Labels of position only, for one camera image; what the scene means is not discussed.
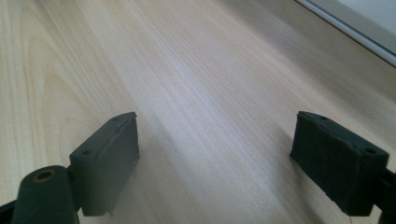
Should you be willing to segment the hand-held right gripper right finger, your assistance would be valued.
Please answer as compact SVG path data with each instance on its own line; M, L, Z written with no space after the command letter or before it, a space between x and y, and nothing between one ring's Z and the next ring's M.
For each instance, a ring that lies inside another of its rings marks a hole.
M388 212L388 152L337 122L299 112L290 156L347 215Z

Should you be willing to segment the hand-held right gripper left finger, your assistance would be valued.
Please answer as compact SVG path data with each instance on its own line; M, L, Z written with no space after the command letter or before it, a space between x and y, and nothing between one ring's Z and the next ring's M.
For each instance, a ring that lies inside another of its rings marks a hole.
M108 120L69 156L75 207L86 217L112 213L139 158L136 113Z

